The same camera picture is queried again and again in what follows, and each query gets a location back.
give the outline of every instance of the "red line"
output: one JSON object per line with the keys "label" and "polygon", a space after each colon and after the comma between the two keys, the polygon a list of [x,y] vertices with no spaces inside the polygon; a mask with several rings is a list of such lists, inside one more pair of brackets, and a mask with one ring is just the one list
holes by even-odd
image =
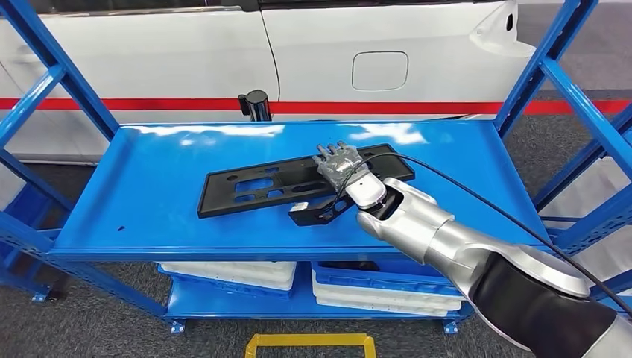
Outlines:
{"label": "red line", "polygon": [[[0,110],[9,110],[17,98],[0,98]],[[110,110],[239,110],[235,98],[104,98]],[[629,100],[594,101],[606,114],[618,113]],[[270,110],[276,114],[496,114],[502,102],[271,102]],[[39,110],[79,110],[70,98],[47,98]],[[571,114],[565,101],[532,101],[525,114]]]}

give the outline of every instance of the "black post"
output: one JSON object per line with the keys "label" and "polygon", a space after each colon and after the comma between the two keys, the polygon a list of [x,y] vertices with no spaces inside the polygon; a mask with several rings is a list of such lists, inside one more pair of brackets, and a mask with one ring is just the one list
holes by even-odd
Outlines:
{"label": "black post", "polygon": [[269,122],[272,120],[268,95],[265,92],[260,89],[250,91],[246,95],[245,103],[248,106],[251,122]]}

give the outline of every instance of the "blue shelving unit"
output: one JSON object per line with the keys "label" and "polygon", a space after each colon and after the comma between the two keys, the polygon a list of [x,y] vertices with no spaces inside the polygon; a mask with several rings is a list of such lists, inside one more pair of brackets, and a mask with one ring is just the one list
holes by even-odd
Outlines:
{"label": "blue shelving unit", "polygon": [[[4,212],[30,227],[37,227],[48,212],[50,203],[49,199],[31,185],[26,185],[7,205]],[[22,252],[18,248],[0,242],[0,285],[30,292],[33,294],[32,301],[44,301],[51,287],[35,281],[42,262],[33,260],[28,263],[24,272],[18,272],[21,271],[18,269],[24,269],[16,267],[21,256]]]}
{"label": "blue shelving unit", "polygon": [[[174,279],[163,306],[98,270],[91,261],[383,260],[394,248],[362,232],[353,213],[320,227],[297,227],[289,206],[200,220],[196,206],[207,172],[311,155],[315,145],[344,140],[354,145],[390,143],[481,193],[542,235],[537,207],[563,188],[590,158],[606,151],[630,175],[632,148],[621,133],[632,110],[610,124],[570,81],[557,60],[597,4],[568,0],[536,50],[495,121],[272,122],[240,124],[128,125],[119,127],[101,100],[23,1],[0,0],[0,9],[48,67],[47,73],[0,123],[4,145],[55,84],[66,88],[110,141],[84,193],[73,207],[6,151],[0,160],[52,201],[70,211],[58,230],[39,231],[0,213],[0,239],[68,274],[168,322],[174,333],[189,318],[404,318],[405,315],[317,305],[310,272],[300,264],[290,301],[228,295],[199,281]],[[595,142],[531,202],[502,143],[545,77],[566,96]],[[540,247],[498,213],[432,173],[418,169],[411,182],[434,196],[458,220],[491,235]],[[553,242],[581,250],[632,220],[626,188]],[[445,331],[471,314],[465,307],[447,317]]]}

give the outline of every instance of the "black cable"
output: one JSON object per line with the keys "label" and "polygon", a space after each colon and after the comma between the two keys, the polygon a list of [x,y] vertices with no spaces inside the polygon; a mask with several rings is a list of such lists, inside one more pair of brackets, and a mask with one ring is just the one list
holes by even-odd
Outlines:
{"label": "black cable", "polygon": [[[422,166],[422,167],[434,172],[435,174],[439,175],[443,179],[446,179],[450,183],[458,186],[459,188],[461,188],[463,191],[467,192],[468,194],[470,194],[474,198],[477,198],[478,200],[480,200],[483,203],[485,203],[488,207],[491,207],[492,209],[494,209],[498,213],[502,214],[505,218],[511,220],[514,224],[518,225],[521,229],[523,229],[529,235],[531,235],[534,238],[538,239],[538,241],[540,241],[541,243],[543,243],[544,245],[549,247],[551,250],[553,250],[553,252],[555,252],[556,254],[560,255],[560,257],[562,257],[565,261],[567,261],[571,266],[573,266],[577,270],[579,270],[579,272],[581,272],[584,276],[588,277],[589,280],[591,280],[597,287],[602,289],[606,295],[608,295],[610,298],[612,298],[612,300],[615,301],[615,303],[618,304],[632,318],[632,309],[619,296],[617,296],[614,292],[612,292],[609,288],[607,288],[607,286],[604,285],[603,282],[601,282],[597,277],[595,277],[595,275],[593,275],[590,272],[588,272],[588,270],[586,270],[582,265],[580,265],[579,263],[574,261],[569,255],[565,254],[563,251],[561,251],[555,245],[551,244],[547,239],[544,239],[543,237],[538,235],[532,229],[530,229],[525,224],[523,224],[520,220],[514,218],[511,214],[507,213],[506,211],[504,211],[503,209],[501,209],[500,207],[498,207],[497,205],[495,205],[491,201],[488,201],[486,198],[483,198],[482,196],[480,196],[475,191],[471,190],[470,188],[468,188],[467,186],[463,185],[462,183],[456,181],[456,179],[453,179],[452,177],[450,177],[448,174],[443,173],[439,169],[436,169],[436,168],[430,166],[429,164],[422,162],[421,160],[418,160],[418,159],[413,158],[413,157],[409,157],[408,155],[404,155],[404,154],[400,154],[400,153],[393,153],[393,152],[379,153],[379,154],[372,155],[371,157],[364,158],[360,163],[356,164],[353,167],[353,170],[351,170],[349,172],[349,174],[344,178],[344,181],[342,182],[342,186],[341,187],[344,188],[344,187],[347,186],[347,182],[351,178],[351,175],[353,175],[353,173],[355,173],[360,168],[361,165],[363,165],[366,162],[368,162],[368,161],[370,161],[372,159],[375,159],[377,157],[385,157],[385,156],[388,156],[388,155],[393,156],[393,157],[399,157],[399,158],[406,159],[406,160],[410,160],[413,163],[419,164],[420,166]],[[343,191],[340,191],[340,192],[336,193],[336,196],[335,196],[334,201],[332,202],[332,205],[335,205],[335,203],[338,202],[338,200],[340,199],[340,197],[342,195],[342,192]]]}

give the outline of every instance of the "blue shelf post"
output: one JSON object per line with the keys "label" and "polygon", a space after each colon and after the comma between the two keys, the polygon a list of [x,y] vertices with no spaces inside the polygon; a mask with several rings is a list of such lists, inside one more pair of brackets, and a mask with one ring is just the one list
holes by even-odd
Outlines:
{"label": "blue shelf post", "polygon": [[[62,85],[108,140],[112,140],[119,124],[44,26],[28,1],[0,0],[0,11],[47,68],[46,73],[31,87],[0,124],[0,163],[5,164],[23,180],[33,184],[63,209],[70,211],[73,208],[72,204],[4,150],[4,145],[57,84]],[[2,241],[67,274],[85,280],[169,324],[174,322],[172,319],[162,318],[166,311],[164,306],[94,266],[88,263],[62,262],[48,256],[47,252],[50,250],[53,238],[57,233],[58,230],[38,232],[7,213],[0,213],[0,237]]]}
{"label": "blue shelf post", "polygon": [[[632,104],[609,122],[558,63],[597,3],[598,0],[567,0],[564,3],[495,119],[500,136],[506,136],[526,104],[548,78],[595,138],[536,195],[533,202],[538,211],[605,154],[610,155],[632,179],[632,146],[628,142],[632,139]],[[577,219],[569,229],[551,229],[549,233],[554,244],[570,254],[576,254],[627,224],[632,224],[632,185],[585,217]],[[632,277],[624,273],[607,283],[616,292],[621,292],[627,287],[623,283],[631,280]],[[602,297],[603,292],[594,291],[593,294]]]}
{"label": "blue shelf post", "polygon": [[0,266],[0,283],[7,286],[12,286],[17,289],[23,289],[27,292],[34,294],[32,301],[43,302],[48,297],[50,287],[45,284],[35,283],[32,280],[28,280],[24,277],[18,277],[11,273],[5,267]]}

